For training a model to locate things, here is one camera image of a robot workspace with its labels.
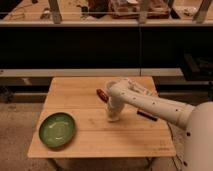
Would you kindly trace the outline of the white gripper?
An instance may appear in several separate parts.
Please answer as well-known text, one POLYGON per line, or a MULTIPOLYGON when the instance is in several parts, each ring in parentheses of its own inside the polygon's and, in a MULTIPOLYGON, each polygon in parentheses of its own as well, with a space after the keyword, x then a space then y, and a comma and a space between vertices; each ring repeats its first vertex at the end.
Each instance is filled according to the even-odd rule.
POLYGON ((120 119, 120 113, 124 108, 124 103, 115 98, 110 98, 106 105, 106 114, 109 122, 116 122, 120 119))

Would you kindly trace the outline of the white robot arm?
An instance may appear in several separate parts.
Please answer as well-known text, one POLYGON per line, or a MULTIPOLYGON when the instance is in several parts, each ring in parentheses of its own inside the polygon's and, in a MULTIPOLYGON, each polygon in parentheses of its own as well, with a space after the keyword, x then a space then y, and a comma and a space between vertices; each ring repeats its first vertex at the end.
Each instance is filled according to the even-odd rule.
POLYGON ((197 106, 153 96, 128 78, 106 84, 106 113, 120 119, 126 104, 142 109, 186 131, 182 171, 213 171, 213 101, 197 106))

